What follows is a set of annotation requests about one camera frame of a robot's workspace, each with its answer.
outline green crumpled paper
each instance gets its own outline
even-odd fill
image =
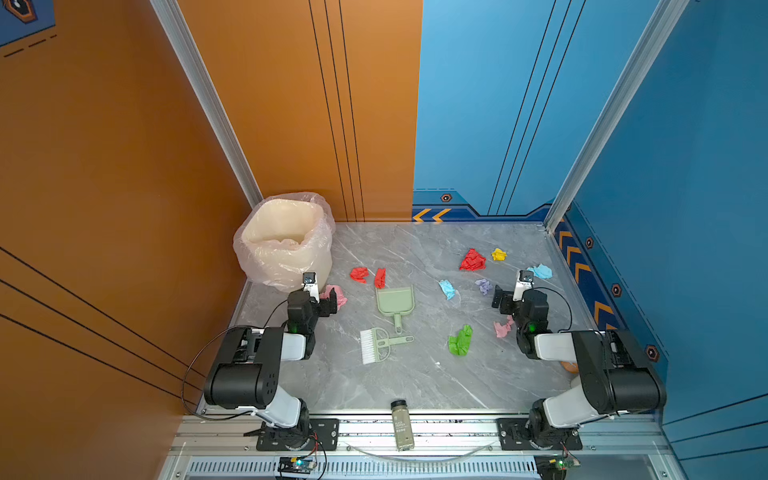
[[[454,355],[465,356],[469,351],[469,343],[472,341],[472,327],[464,325],[457,336],[448,337],[448,350]]]

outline orange wall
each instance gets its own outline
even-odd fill
[[[181,0],[265,196],[341,221],[409,220],[422,3]]]
[[[55,14],[0,48],[0,247],[188,362],[245,280],[248,204],[149,2]],[[184,366],[2,250],[0,280],[0,478],[154,480]]]

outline green brush handle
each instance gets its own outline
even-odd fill
[[[398,343],[409,343],[414,340],[412,335],[407,336],[395,336],[389,339],[389,345],[397,345]]]

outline blue wall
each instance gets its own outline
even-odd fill
[[[414,190],[481,215],[551,202],[656,4],[425,0]]]
[[[691,478],[768,459],[767,32],[766,2],[691,2],[576,197],[668,356]]]

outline green dustpan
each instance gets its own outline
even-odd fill
[[[376,291],[379,312],[395,317],[395,333],[402,333],[402,316],[413,311],[413,285],[403,288],[385,288]]]

